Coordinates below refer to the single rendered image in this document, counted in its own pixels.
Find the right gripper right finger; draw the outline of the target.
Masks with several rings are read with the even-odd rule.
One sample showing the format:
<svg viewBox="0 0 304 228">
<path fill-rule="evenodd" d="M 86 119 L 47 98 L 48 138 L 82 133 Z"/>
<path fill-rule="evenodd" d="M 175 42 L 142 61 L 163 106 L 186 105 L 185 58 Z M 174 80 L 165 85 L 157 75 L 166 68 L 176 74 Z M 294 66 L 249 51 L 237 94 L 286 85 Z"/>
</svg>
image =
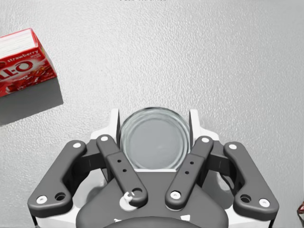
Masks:
<svg viewBox="0 0 304 228">
<path fill-rule="evenodd" d="M 230 177 L 234 211 L 247 218 L 274 220 L 279 203 L 253 162 L 245 146 L 239 142 L 222 145 L 216 133 L 200 125 L 199 114 L 189 111 L 191 150 L 186 155 L 166 194 L 168 208 L 184 208 L 195 184 L 203 183 L 209 170 Z"/>
</svg>

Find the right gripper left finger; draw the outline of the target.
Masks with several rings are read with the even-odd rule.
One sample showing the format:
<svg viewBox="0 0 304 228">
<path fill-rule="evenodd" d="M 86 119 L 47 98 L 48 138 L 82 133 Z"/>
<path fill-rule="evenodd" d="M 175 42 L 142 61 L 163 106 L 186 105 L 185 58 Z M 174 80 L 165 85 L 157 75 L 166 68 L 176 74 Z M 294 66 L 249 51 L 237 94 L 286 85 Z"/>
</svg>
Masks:
<svg viewBox="0 0 304 228">
<path fill-rule="evenodd" d="M 142 207 L 148 192 L 139 176 L 119 149 L 119 110 L 110 112 L 106 128 L 91 134 L 89 143 L 68 142 L 28 199 L 30 214 L 47 218 L 65 214 L 73 206 L 72 197 L 80 183 L 93 170 L 106 169 L 108 180 L 116 180 L 131 206 Z"/>
</svg>

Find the round can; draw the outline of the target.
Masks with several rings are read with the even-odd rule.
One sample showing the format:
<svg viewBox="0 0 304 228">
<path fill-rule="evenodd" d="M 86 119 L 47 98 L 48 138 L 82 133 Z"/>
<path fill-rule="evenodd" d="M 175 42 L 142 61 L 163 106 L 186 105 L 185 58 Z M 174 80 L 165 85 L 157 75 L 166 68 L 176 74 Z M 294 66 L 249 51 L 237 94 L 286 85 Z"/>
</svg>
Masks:
<svg viewBox="0 0 304 228">
<path fill-rule="evenodd" d="M 190 148 L 189 124 L 168 108 L 138 110 L 120 129 L 120 149 L 136 170 L 176 171 Z"/>
</svg>

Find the red and white carton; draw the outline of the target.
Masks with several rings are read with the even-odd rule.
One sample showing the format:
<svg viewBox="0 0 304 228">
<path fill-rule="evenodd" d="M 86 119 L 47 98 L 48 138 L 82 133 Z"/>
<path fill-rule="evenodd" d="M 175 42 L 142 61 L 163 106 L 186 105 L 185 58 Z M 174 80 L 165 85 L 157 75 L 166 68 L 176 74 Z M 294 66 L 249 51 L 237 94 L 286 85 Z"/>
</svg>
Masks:
<svg viewBox="0 0 304 228">
<path fill-rule="evenodd" d="M 304 201 L 302 202 L 302 204 L 297 209 L 297 215 L 298 215 L 299 219 L 302 222 L 304 222 Z"/>
</svg>

